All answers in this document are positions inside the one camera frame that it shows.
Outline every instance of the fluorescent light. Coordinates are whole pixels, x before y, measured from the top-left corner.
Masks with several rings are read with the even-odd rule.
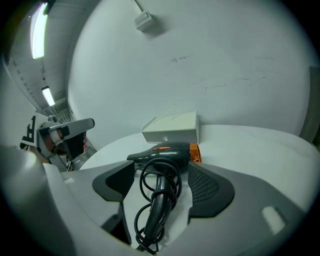
[[[56,104],[54,101],[54,98],[52,98],[49,86],[42,88],[42,94],[45,97],[45,100],[46,102],[48,102],[50,107]]]
[[[30,44],[33,59],[38,59],[45,55],[45,30],[48,15],[44,15],[44,10],[47,5],[48,3],[43,3],[31,19]]]

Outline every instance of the white box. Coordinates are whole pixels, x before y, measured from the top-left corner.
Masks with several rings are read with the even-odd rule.
[[[184,141],[199,144],[197,111],[155,117],[142,128],[142,134],[148,143]]]

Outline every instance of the white table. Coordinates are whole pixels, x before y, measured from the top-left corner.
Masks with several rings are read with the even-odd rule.
[[[83,169],[107,165],[127,159],[133,153],[145,151],[154,146],[144,139],[142,133],[133,134],[105,146],[93,155]],[[320,185],[320,153],[305,140],[281,131],[235,125],[202,125],[199,144],[202,162],[230,169],[232,171],[259,177],[291,199],[303,211],[312,205]],[[192,194],[182,177],[182,193],[176,208],[166,224],[166,236],[161,246],[167,246],[187,227]],[[151,186],[155,178],[147,178]],[[151,191],[145,190],[150,197]],[[124,212],[132,239],[135,239],[134,218],[138,210],[148,202],[139,189],[139,174],[124,200]],[[147,221],[145,210],[139,219],[139,228]]]

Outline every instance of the black hair dryer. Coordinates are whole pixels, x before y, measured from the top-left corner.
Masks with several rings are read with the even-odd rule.
[[[140,191],[150,202],[139,210],[134,220],[135,238],[139,243],[137,249],[155,254],[159,250],[158,242],[165,235],[164,225],[181,194],[181,174],[188,170],[189,161],[201,163],[200,150],[196,143],[170,141],[160,143],[141,153],[131,154],[127,160],[132,160],[143,168],[139,182]],[[146,183],[146,177],[150,174],[157,176],[155,189]],[[153,191],[151,198],[144,193],[143,184]],[[148,220],[145,227],[139,230],[138,218],[148,207],[151,207]],[[149,248],[152,244],[156,244],[156,250]]]

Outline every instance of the hair dryer cord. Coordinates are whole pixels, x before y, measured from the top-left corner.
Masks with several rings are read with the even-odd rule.
[[[168,171],[166,173],[160,172],[158,170],[150,170],[150,171],[146,172],[146,170],[149,166],[164,167]],[[167,181],[169,182],[172,190],[157,189],[155,191],[155,189],[153,189],[152,187],[150,187],[146,183],[146,177],[150,174],[156,174],[157,176],[164,176],[167,179]],[[143,184],[145,185],[146,188],[153,191],[151,198],[148,198],[147,195],[145,194],[145,192],[143,190]],[[142,172],[141,172],[139,185],[140,185],[140,191],[141,191],[143,197],[146,200],[148,200],[150,203],[145,205],[144,207],[142,207],[138,211],[138,213],[136,214],[135,219],[134,219],[134,231],[136,233],[135,239],[139,243],[137,250],[147,251],[150,254],[154,255],[155,253],[157,253],[159,251],[158,243],[163,239],[163,237],[165,235],[165,228],[162,227],[162,229],[157,237],[154,237],[152,239],[150,239],[150,238],[148,239],[148,237],[143,237],[141,235],[144,232],[145,228],[143,227],[140,230],[138,229],[138,219],[139,219],[140,214],[145,209],[152,206],[154,198],[158,195],[161,195],[161,194],[167,194],[170,197],[171,202],[172,202],[171,211],[175,208],[175,206],[177,205],[178,198],[181,194],[181,190],[182,190],[181,170],[178,167],[178,165],[171,159],[162,158],[162,157],[154,158],[154,159],[150,160],[147,164],[144,165]],[[150,249],[149,246],[154,245],[154,244],[156,246],[156,250]]]

